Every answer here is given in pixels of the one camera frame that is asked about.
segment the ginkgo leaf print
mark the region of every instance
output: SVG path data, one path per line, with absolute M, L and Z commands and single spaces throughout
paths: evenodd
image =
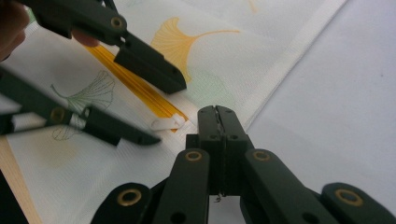
M 108 108 L 113 101 L 114 85 L 114 79 L 106 71 L 100 71 L 97 78 L 88 87 L 71 96 L 63 96 L 53 85 L 50 87 L 59 97 L 67 101 L 68 109 L 80 114 L 87 105 Z M 73 116 L 70 122 L 77 128 L 82 128 L 84 125 L 84 121 L 77 116 Z M 81 131 L 69 126 L 62 126 L 52 133 L 52 137 L 56 140 L 66 140 L 76 133 L 81 133 Z
M 27 15 L 29 16 L 29 24 L 35 21 L 35 15 L 33 14 L 32 9 L 26 9 Z
M 201 35 L 189 36 L 183 34 L 177 28 L 178 20 L 178 17 L 174 17 L 165 21 L 151 41 L 151 46 L 163 54 L 167 61 L 176 66 L 181 71 L 186 81 L 189 82 L 191 81 L 191 76 L 189 75 L 189 71 L 187 69 L 187 59 L 189 57 L 190 48 L 194 41 L 204 35 L 212 35 L 224 32 L 239 33 L 239 31 L 220 30 L 203 33 Z
M 255 4 L 254 4 L 255 1 L 256 1 L 256 0 L 248 0 L 248 4 L 250 5 L 251 11 L 252 11 L 253 13 L 256 13 L 256 12 L 257 12 L 257 8 L 256 8 L 256 6 L 255 6 Z

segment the yellow ginkgo leaf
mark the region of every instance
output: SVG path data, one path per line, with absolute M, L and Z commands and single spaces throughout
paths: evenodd
M 191 77 L 187 69 L 187 58 L 189 56 L 191 45 L 196 39 L 203 35 L 211 35 L 215 33 L 239 33 L 239 31 L 235 30 L 221 30 L 207 32 L 201 35 L 189 36 L 183 34 L 177 28 L 177 23 L 178 17 L 174 17 L 165 21 L 151 41 L 151 46 L 163 54 L 167 61 L 180 69 L 187 82 L 191 81 Z

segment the human hand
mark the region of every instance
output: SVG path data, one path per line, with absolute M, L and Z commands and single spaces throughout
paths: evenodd
M 29 16 L 23 5 L 15 1 L 0 0 L 0 62 L 19 46 L 25 39 L 24 28 L 29 23 Z M 73 31 L 73 37 L 81 44 L 96 47 L 99 41 Z

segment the leaf print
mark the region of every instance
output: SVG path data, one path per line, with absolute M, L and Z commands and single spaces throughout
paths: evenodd
M 221 30 L 207 32 L 201 35 L 189 36 L 183 34 L 178 28 L 179 18 L 174 17 L 163 23 L 160 30 L 157 31 L 153 40 L 151 41 L 151 46 L 158 50 L 166 60 L 180 69 L 183 77 L 187 82 L 191 81 L 191 76 L 187 69 L 187 59 L 189 56 L 190 48 L 195 40 L 204 35 L 212 35 L 224 32 L 234 32 L 239 33 L 235 30 Z
M 33 11 L 31 8 L 26 9 L 26 12 L 29 16 L 29 24 L 35 21 L 35 15 L 33 14 Z
M 207 105 L 222 105 L 228 108 L 236 108 L 233 91 L 227 89 L 221 78 L 213 75 L 204 68 L 189 67 L 191 77 L 194 80 L 193 85 L 189 86 L 189 99 L 198 108 Z
M 250 5 L 251 11 L 252 11 L 253 13 L 256 13 L 256 12 L 257 12 L 257 8 L 256 8 L 256 6 L 254 5 L 254 2 L 255 2 L 255 0 L 248 0 L 248 4 Z
M 97 78 L 85 89 L 71 96 L 63 96 L 55 87 L 51 85 L 52 90 L 61 98 L 67 101 L 67 108 L 80 114 L 87 105 L 96 105 L 106 109 L 113 101 L 114 79 L 106 72 L 100 71 Z M 66 140 L 74 134 L 81 133 L 84 126 L 84 120 L 78 116 L 73 116 L 70 123 L 79 129 L 70 126 L 62 126 L 52 133 L 52 137 L 56 140 Z

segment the white fabric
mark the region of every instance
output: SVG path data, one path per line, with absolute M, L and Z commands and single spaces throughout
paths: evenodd
M 64 133 L 60 127 L 10 135 L 8 140 L 43 222 L 89 223 L 116 186 L 137 182 L 152 187 L 166 178 L 176 154 L 184 149 L 185 134 L 196 133 L 196 112 L 203 106 L 228 106 L 247 127 L 344 2 L 116 1 L 129 30 L 147 43 L 171 18 L 178 18 L 177 28 L 185 35 L 238 33 L 201 36 L 191 45 L 188 89 L 166 96 L 190 120 L 176 133 L 157 132 L 162 138 L 159 145 L 138 147 L 121 141 L 114 148 L 87 134 Z M 69 106 L 65 96 L 106 75 L 106 82 L 114 82 L 111 95 L 94 97 L 106 102 L 103 108 L 108 113 L 145 129 L 155 119 L 77 42 L 41 28 L 32 31 L 5 65 Z M 2 108 L 9 108 L 3 102 Z
M 186 120 L 181 117 L 179 114 L 174 114 L 171 118 L 157 118 L 151 122 L 151 130 L 160 131 L 160 130 L 169 130 L 169 129 L 179 129 L 183 127 Z
M 395 1 L 348 1 L 248 129 L 308 188 L 345 182 L 394 216 L 395 21 Z

